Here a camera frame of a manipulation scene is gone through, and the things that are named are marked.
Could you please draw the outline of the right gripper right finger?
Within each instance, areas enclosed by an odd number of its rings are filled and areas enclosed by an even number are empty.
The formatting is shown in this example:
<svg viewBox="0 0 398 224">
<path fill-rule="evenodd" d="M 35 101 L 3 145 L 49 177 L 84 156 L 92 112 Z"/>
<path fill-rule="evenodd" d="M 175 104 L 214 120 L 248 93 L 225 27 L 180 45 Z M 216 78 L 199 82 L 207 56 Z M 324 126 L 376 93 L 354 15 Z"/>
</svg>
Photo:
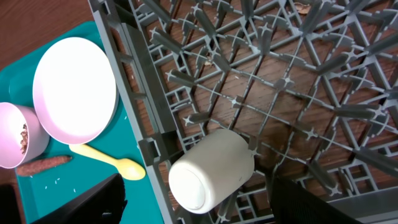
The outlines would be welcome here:
<svg viewBox="0 0 398 224">
<path fill-rule="evenodd" d="M 361 224 L 291 180 L 268 175 L 267 191 L 277 223 Z"/>
</svg>

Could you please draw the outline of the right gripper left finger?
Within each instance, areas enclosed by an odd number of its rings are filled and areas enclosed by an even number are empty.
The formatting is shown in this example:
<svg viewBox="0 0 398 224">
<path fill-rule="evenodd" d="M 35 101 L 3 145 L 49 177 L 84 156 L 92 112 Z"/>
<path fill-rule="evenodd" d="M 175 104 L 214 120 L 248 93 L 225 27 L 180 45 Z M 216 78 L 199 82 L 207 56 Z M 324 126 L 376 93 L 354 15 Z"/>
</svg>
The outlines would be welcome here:
<svg viewBox="0 0 398 224">
<path fill-rule="evenodd" d="M 113 174 L 35 223 L 119 223 L 126 205 L 124 180 Z"/>
</svg>

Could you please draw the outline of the small pink bowl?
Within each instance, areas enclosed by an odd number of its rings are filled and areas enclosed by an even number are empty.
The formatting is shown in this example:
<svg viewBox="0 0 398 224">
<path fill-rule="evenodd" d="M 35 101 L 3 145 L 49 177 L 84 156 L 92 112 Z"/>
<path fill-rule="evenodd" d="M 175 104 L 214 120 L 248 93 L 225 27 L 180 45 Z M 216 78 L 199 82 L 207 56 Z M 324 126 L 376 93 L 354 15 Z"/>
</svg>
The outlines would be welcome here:
<svg viewBox="0 0 398 224">
<path fill-rule="evenodd" d="M 29 143 L 25 154 L 21 153 L 21 132 L 27 125 Z M 47 148 L 50 136 L 41 126 L 35 109 L 1 103 L 1 167 L 13 169 L 35 159 Z"/>
</svg>

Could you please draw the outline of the white plastic cup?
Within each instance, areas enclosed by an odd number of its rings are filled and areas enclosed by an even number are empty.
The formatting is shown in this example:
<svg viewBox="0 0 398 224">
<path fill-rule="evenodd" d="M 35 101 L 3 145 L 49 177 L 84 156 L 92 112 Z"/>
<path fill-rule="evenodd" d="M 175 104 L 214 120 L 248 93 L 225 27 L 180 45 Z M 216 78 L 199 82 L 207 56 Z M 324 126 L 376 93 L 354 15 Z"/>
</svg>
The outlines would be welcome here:
<svg viewBox="0 0 398 224">
<path fill-rule="evenodd" d="M 247 141 L 236 132 L 218 129 L 174 162 L 170 190 L 184 209 L 203 214 L 247 182 L 254 165 Z"/>
</svg>

